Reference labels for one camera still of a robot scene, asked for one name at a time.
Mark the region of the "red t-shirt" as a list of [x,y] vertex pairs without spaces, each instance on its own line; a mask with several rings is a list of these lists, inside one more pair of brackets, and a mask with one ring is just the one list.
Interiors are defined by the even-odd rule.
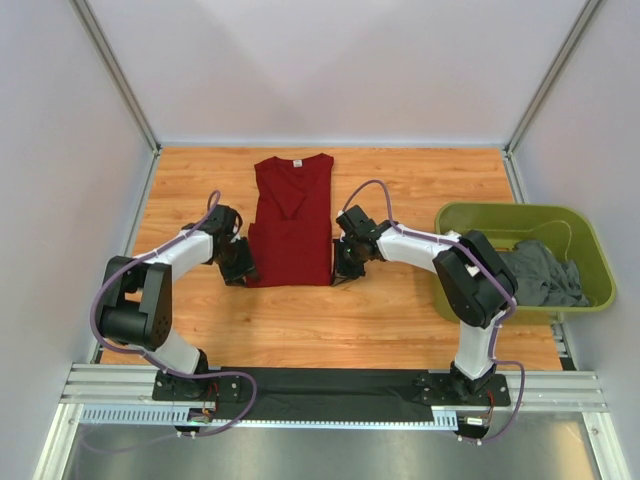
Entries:
[[251,288],[331,284],[333,165],[324,153],[254,165],[259,196],[248,229],[257,270]]

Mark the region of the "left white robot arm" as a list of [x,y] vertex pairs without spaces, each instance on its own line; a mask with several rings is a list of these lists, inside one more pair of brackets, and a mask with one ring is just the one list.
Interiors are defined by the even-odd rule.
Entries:
[[173,284],[199,265],[215,264],[227,286],[247,286],[257,271],[242,225],[235,209],[216,205],[162,246],[107,263],[92,328],[116,347],[130,347],[160,364],[153,399],[214,399],[219,382],[208,375],[206,354],[172,326]]

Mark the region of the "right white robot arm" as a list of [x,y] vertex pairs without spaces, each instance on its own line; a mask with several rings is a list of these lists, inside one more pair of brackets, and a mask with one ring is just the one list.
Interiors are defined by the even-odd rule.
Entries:
[[339,213],[341,236],[333,241],[336,285],[365,275],[369,261],[403,263],[435,274],[460,321],[450,390],[470,404],[484,395],[496,370],[495,328],[515,308],[518,283],[484,234],[410,229],[391,220],[376,223],[358,206]]

